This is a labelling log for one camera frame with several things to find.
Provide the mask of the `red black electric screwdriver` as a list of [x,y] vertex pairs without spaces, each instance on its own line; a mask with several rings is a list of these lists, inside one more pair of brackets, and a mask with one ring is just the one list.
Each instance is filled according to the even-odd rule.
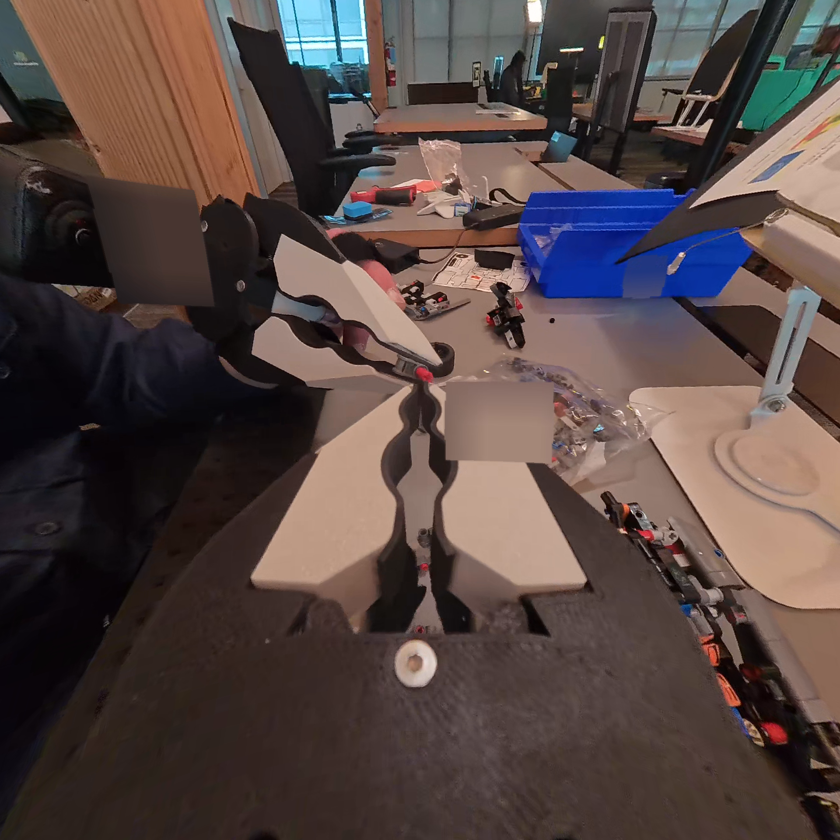
[[350,192],[351,203],[368,203],[388,207],[409,207],[417,198],[417,184],[404,186],[380,187],[378,185],[364,191]]

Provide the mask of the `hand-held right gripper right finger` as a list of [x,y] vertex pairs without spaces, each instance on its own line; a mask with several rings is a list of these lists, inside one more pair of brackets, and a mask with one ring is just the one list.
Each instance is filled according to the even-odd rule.
[[434,501],[430,585],[444,633],[468,633],[540,595],[582,592],[587,577],[552,511],[551,385],[427,385],[423,425]]

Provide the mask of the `large toy brick car model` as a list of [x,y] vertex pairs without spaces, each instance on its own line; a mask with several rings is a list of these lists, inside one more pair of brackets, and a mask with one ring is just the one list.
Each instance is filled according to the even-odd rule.
[[677,600],[742,733],[787,773],[820,838],[839,838],[838,719],[772,615],[707,532],[601,494],[613,526]]

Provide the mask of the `black metal pole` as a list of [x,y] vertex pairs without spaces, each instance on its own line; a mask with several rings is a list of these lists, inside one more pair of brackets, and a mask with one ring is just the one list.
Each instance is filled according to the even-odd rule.
[[707,137],[686,173],[688,188],[698,188],[703,185],[719,167],[742,113],[758,84],[772,48],[795,4],[796,1],[763,3],[738,65],[720,100]]

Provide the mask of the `clear bag of brick pieces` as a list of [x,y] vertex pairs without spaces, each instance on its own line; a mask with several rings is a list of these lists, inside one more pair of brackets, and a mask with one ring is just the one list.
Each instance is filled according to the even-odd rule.
[[548,382],[553,387],[552,470],[574,486],[648,441],[670,412],[623,400],[557,364],[510,353],[475,374],[478,381]]

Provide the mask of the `small black red brick assembly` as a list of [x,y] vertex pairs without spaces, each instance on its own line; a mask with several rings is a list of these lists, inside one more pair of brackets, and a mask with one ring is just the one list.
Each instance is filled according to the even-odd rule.
[[493,333],[506,341],[508,348],[522,350],[526,340],[522,325],[522,304],[514,290],[502,281],[490,285],[496,306],[486,314],[486,323]]

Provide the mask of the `blue foil wrapper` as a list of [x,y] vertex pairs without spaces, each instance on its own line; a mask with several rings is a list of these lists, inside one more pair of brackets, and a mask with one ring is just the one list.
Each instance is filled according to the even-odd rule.
[[344,219],[342,214],[335,214],[335,215],[321,215],[319,218],[322,222],[324,222],[328,226],[332,227],[348,227],[348,226],[358,226],[362,224],[368,224],[373,222],[382,221],[389,216],[392,215],[392,210],[386,207],[376,207],[374,206],[373,214],[370,217],[362,219],[358,222],[352,223],[347,219]]

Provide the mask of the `person's left forearm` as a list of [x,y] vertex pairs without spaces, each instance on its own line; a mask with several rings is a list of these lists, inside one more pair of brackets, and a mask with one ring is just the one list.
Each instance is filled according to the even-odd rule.
[[141,330],[49,285],[2,276],[2,435],[204,419],[273,386],[245,382],[189,325]]

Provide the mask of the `white sticker sheet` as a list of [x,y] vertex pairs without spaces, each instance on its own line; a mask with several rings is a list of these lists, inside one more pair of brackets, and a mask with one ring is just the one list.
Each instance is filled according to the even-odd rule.
[[480,266],[473,254],[461,251],[451,255],[430,281],[438,287],[487,293],[491,285],[501,282],[519,294],[530,280],[529,268],[520,258],[514,257],[508,268],[487,268]]

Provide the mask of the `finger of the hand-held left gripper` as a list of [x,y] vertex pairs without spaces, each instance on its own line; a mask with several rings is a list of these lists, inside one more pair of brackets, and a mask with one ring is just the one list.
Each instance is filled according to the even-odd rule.
[[277,290],[272,316],[296,319],[319,337],[337,340],[367,361],[400,359],[428,370],[445,367],[444,345],[432,343],[396,302],[396,289],[384,289],[362,266],[345,259],[329,237],[324,253],[282,234],[272,258]]
[[252,354],[318,389],[403,389],[404,382],[301,318],[272,314],[255,331]]

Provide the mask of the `flat brick assembly grey blade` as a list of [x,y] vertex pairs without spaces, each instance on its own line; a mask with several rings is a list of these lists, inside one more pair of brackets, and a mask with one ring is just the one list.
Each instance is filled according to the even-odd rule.
[[400,288],[400,293],[405,315],[415,322],[435,319],[471,303],[469,298],[452,301],[443,291],[426,292],[424,283],[419,280]]

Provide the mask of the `black panel on white stand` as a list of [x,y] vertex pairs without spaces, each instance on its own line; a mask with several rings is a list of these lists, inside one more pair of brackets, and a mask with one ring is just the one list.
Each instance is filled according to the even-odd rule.
[[704,54],[686,89],[679,94],[670,128],[697,128],[714,118],[759,13],[758,8],[746,12]]

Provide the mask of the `white book stand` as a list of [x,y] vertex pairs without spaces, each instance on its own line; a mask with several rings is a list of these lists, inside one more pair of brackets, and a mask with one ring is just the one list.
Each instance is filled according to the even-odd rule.
[[656,449],[730,565],[783,606],[839,607],[838,441],[793,404],[823,298],[838,303],[838,221],[789,205],[752,238],[794,279],[761,387],[638,388]]

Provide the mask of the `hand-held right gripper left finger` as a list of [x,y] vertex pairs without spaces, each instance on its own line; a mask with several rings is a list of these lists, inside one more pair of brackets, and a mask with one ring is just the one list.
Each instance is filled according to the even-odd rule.
[[420,389],[388,397],[322,446],[250,580],[336,602],[371,632],[407,634],[427,594],[418,532],[427,526],[427,436]]

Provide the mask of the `wide wooden pillar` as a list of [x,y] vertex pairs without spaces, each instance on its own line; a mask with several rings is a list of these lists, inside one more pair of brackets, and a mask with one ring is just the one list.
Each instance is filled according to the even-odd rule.
[[259,192],[206,2],[12,5],[102,174],[199,206]]

